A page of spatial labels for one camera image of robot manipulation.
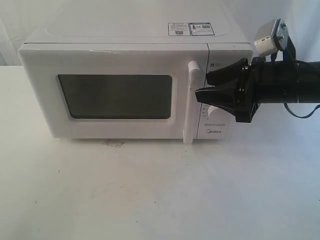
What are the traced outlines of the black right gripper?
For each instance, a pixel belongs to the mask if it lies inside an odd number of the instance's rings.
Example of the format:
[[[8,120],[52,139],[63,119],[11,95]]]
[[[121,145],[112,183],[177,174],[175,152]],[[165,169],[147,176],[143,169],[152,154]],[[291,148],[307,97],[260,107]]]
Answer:
[[[237,123],[251,123],[260,104],[255,90],[259,69],[265,57],[254,57],[249,64],[247,58],[206,74],[207,84],[212,87],[195,91],[199,103],[218,107],[233,116]],[[222,85],[238,79],[237,86]]]

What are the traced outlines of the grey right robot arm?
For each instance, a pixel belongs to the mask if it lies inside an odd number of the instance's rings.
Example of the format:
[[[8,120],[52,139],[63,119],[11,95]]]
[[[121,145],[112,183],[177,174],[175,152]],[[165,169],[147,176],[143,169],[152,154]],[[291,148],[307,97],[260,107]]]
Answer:
[[[218,107],[238,123],[250,123],[260,104],[320,103],[320,64],[246,58],[211,71],[208,87],[195,91],[198,102]]]

